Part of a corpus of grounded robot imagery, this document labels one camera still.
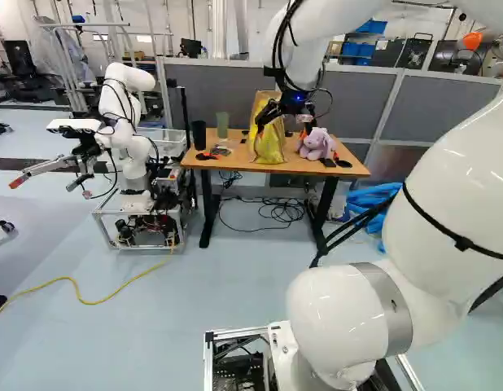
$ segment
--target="green cup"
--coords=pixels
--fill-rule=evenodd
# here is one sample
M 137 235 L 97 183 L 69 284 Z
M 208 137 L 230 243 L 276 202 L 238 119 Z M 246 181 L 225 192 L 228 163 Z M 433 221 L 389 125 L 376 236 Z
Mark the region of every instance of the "green cup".
M 217 137 L 228 138 L 228 124 L 230 123 L 230 114 L 228 112 L 217 112 Z

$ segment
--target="wooden table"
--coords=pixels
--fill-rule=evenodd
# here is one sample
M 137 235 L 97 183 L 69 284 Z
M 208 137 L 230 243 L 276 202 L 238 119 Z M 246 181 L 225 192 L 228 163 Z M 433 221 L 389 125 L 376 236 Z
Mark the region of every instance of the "wooden table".
M 209 170 L 223 169 L 229 171 L 251 171 L 255 173 L 272 173 L 272 174 L 294 174 L 294 175 L 317 175 L 326 177 L 324 190 L 322 191 L 321 199 L 317 207 L 317 211 L 309 208 L 308 201 L 305 201 L 308 216 L 311 221 L 313 235 L 317 241 L 318 248 L 325 247 L 325 238 L 322 233 L 322 226 L 326 221 L 327 212 L 331 206 L 333 195 L 339 178 L 366 178 L 370 176 L 369 170 L 337 139 L 337 152 L 340 160 L 347 160 L 352 164 L 350 169 L 341 167 L 327 168 L 320 161 L 309 161 L 302 159 L 296 152 L 297 137 L 286 139 L 286 147 L 284 148 L 284 156 L 287 159 L 286 163 L 280 165 L 262 165 L 250 162 L 250 152 L 248 149 L 248 140 L 246 143 L 240 143 L 247 136 L 241 130 L 228 130 L 228 144 L 232 148 L 232 153 L 229 156 L 218 156 L 218 160 L 198 160 L 195 158 L 200 151 L 196 151 L 194 146 L 183 157 L 181 166 L 188 169 L 201 170 L 201 184 L 203 188 L 203 204 L 204 204 L 204 228 L 199 241 L 201 248 L 206 248 L 210 244 L 210 236 L 212 234 L 213 223 L 216 219 L 219 203 L 221 202 L 220 195 L 212 195 L 212 183 L 210 180 Z M 217 137 L 217 130 L 213 128 L 207 129 L 207 150 L 210 150 L 215 144 L 222 143 Z

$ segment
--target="black cup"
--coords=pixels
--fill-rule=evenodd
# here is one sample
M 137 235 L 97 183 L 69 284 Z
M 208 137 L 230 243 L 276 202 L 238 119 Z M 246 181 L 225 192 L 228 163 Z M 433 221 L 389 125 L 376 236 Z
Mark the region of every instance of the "black cup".
M 192 134 L 194 135 L 195 149 L 198 151 L 204 151 L 206 149 L 206 122 L 192 122 Z

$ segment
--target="blue bin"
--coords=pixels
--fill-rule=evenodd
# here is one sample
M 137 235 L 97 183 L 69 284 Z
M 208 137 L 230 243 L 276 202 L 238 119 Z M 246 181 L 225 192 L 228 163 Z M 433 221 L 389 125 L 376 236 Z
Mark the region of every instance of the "blue bin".
M 356 33 L 368 33 L 370 31 L 371 20 L 366 21 L 362 26 L 355 30 Z
M 371 59 L 356 59 L 355 65 L 369 66 L 371 65 Z
M 361 55 L 362 57 L 373 57 L 375 49 L 376 45 L 370 45 L 369 43 L 362 43 L 360 45 L 358 55 Z
M 355 42 L 345 42 L 342 45 L 342 55 L 353 56 L 360 52 L 361 44 Z
M 385 32 L 385 28 L 387 26 L 387 22 L 382 20 L 370 20 L 369 22 L 369 32 L 373 34 L 383 34 Z

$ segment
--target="purple plush toy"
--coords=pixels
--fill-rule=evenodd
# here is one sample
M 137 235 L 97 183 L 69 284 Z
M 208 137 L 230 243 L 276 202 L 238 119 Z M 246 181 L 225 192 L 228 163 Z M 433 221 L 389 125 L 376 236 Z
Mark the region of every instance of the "purple plush toy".
M 334 149 L 336 142 L 328 135 L 326 128 L 313 128 L 311 134 L 303 142 L 299 142 L 300 157 L 308 160 L 331 158 Z

